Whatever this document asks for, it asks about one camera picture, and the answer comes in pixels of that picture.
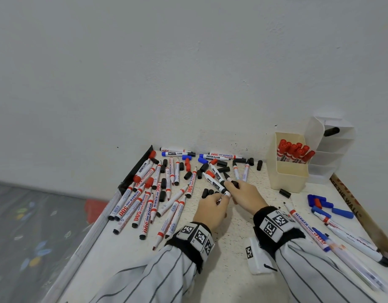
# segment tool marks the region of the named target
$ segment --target desk organizer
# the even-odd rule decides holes
[[[338,127],[340,132],[324,137],[324,131]],[[327,183],[356,136],[354,126],[341,118],[312,117],[305,132],[306,144],[316,154],[309,162],[308,183]]]
[[[305,144],[305,138],[299,134],[276,132],[267,155],[267,172],[272,189],[285,189],[299,193],[309,177],[306,163],[290,163],[277,161],[277,147],[279,141],[285,139],[292,143]]]

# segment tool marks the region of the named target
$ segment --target beige plastic container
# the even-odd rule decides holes
[[[285,139],[292,143],[305,144],[305,138],[299,134],[276,132],[268,151],[267,171],[272,189],[285,189],[289,192],[299,193],[305,187],[309,177],[307,163],[290,163],[277,161],[277,147],[279,141]]]

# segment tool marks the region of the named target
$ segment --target striped sleeve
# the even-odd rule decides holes
[[[306,239],[282,245],[275,260],[294,302],[376,302]]]
[[[196,265],[180,249],[168,245],[141,264],[115,274],[89,303],[181,302],[195,274]]]

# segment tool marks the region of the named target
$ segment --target white table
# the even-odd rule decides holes
[[[291,199],[286,199],[269,187],[267,167],[265,164],[261,171],[257,171],[257,162],[250,168],[248,183],[257,186],[260,194],[268,204],[283,209],[283,202],[292,202],[293,206],[302,217],[311,225],[321,231],[332,234],[324,224],[311,213],[307,204],[307,195],[316,194],[327,198],[335,207],[348,210],[347,205],[338,194],[331,183],[326,185],[307,184],[301,193],[293,193]],[[191,166],[201,167],[201,163],[193,158]],[[234,178],[232,163],[229,174]],[[240,175],[243,174],[244,164],[238,164]],[[188,181],[184,180],[185,171],[181,171],[180,186],[184,186]],[[211,189],[212,186],[205,178],[197,179],[195,189],[191,199],[187,199],[182,213],[179,226],[190,222],[196,212],[198,200],[201,198],[204,188]],[[172,195],[177,189],[172,187]],[[139,239],[140,228],[133,229],[131,221],[126,225],[119,235],[112,233],[116,222],[109,221],[103,232],[87,255],[80,269],[74,276],[64,295],[60,299],[61,303],[88,302],[108,278],[121,269],[132,265],[136,259],[150,255],[157,231],[160,229],[165,217],[156,218],[150,225],[148,238],[144,241]],[[344,225],[356,235],[369,238],[356,218],[347,219],[336,216],[335,220]],[[280,274],[251,275],[247,267],[245,254],[245,240],[254,236],[252,229],[252,216],[235,206],[233,202],[229,204],[227,218],[223,221],[219,230],[215,232],[214,239],[216,246],[211,253],[203,272],[195,280],[193,295],[186,299],[186,302],[287,302],[287,285]],[[344,243],[349,250],[362,259],[366,265],[375,270],[388,282],[388,268],[385,268],[372,259],[368,258],[352,246]],[[347,266],[338,259],[336,255],[329,252],[328,255],[360,285],[365,291],[370,293],[378,302],[388,302],[388,296],[383,292],[373,292],[362,280],[360,280]]]

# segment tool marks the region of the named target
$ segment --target person's left hand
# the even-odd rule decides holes
[[[221,193],[214,193],[205,199],[198,202],[197,212],[194,215],[193,222],[201,222],[205,224],[211,232],[222,223],[226,217],[226,210],[229,204],[229,197],[224,196],[221,203],[217,205],[217,201],[221,198]]]

